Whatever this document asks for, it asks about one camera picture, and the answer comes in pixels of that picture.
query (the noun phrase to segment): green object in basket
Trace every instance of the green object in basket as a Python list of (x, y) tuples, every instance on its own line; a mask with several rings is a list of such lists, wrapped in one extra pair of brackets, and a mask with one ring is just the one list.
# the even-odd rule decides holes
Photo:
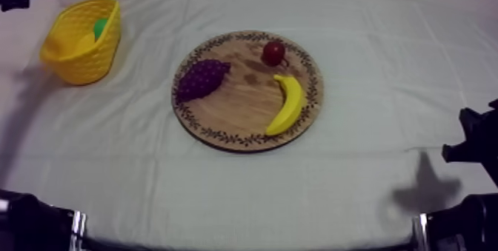
[(95, 34), (95, 40), (99, 39), (100, 35), (104, 31), (105, 25), (107, 24), (107, 19), (99, 19), (93, 25), (93, 33)]

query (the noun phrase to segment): yellow object in basket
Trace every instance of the yellow object in basket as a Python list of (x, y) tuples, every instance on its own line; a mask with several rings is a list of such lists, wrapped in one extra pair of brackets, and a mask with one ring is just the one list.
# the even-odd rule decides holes
[(78, 44), (76, 45), (76, 52), (77, 53), (84, 52), (89, 48), (91, 48), (94, 44), (95, 44), (95, 35), (93, 33), (88, 33), (78, 41)]
[[(97, 20), (107, 23), (95, 41)], [(63, 11), (41, 46), (40, 59), (71, 84), (89, 84), (104, 77), (121, 37), (117, 0), (87, 0)]]

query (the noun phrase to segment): toy fruit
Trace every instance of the toy fruit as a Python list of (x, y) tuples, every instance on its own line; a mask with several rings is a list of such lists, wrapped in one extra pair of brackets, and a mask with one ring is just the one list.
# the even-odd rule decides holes
[(230, 64), (215, 59), (195, 63), (179, 81), (176, 103), (209, 95), (222, 84), (229, 71)]
[(273, 136), (283, 133), (297, 121), (305, 103), (305, 93), (296, 78), (274, 75), (285, 92), (284, 106), (271, 124), (266, 128), (266, 135)]
[(99, 39), (100, 35), (104, 31), (105, 25), (107, 24), (107, 19), (99, 19), (93, 25), (93, 33), (95, 34), (95, 40)]
[(276, 67), (284, 61), (285, 46), (279, 41), (270, 41), (263, 48), (261, 60), (269, 67)]

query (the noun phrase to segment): red apple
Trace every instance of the red apple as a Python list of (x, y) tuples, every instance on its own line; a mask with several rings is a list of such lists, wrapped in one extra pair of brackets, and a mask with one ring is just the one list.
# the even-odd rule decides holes
[(263, 48), (261, 60), (269, 67), (276, 67), (284, 60), (285, 46), (279, 41), (270, 41)]

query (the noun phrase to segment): floral border pattern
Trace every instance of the floral border pattern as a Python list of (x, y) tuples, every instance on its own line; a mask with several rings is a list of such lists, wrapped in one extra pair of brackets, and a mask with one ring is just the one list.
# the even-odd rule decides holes
[(195, 131), (200, 129), (200, 135), (203, 135), (205, 138), (213, 138), (224, 144), (240, 144), (242, 146), (248, 147), (252, 144), (264, 144), (269, 141), (278, 143), (283, 140), (285, 136), (293, 137), (297, 133), (299, 133), (299, 128), (310, 118), (311, 111), (319, 104), (318, 102), (318, 90), (316, 86), (319, 84), (319, 77), (313, 66), (313, 62), (311, 57), (303, 50), (299, 49), (297, 46), (291, 43), (287, 43), (281, 40), (279, 37), (272, 36), (269, 33), (228, 33), (225, 35), (217, 36), (214, 39), (211, 39), (207, 43), (203, 44), (201, 47), (197, 47), (193, 53), (190, 54), (186, 63), (182, 63), (180, 65), (178, 73), (175, 75), (173, 80), (173, 99), (175, 99), (177, 87), (179, 84), (180, 76), (183, 76), (189, 68), (198, 62), (202, 57), (203, 52), (210, 51), (214, 47), (218, 47), (225, 42), (229, 42), (231, 40), (243, 40), (243, 41), (280, 41), (285, 45), (285, 48), (288, 52), (295, 53), (300, 59), (301, 64), (305, 67), (306, 72), (308, 73), (308, 89), (306, 90), (306, 100), (307, 105), (302, 108), (301, 115), (299, 116), (296, 123), (286, 130), (284, 133), (275, 135), (275, 136), (266, 136), (263, 134), (251, 134), (246, 137), (241, 137), (239, 134), (229, 134), (222, 130), (213, 130), (210, 127), (203, 127), (199, 120), (195, 117), (195, 115), (190, 110), (189, 106), (185, 103), (174, 104), (173, 108), (178, 111), (177, 115), (183, 118), (189, 128), (192, 128)]

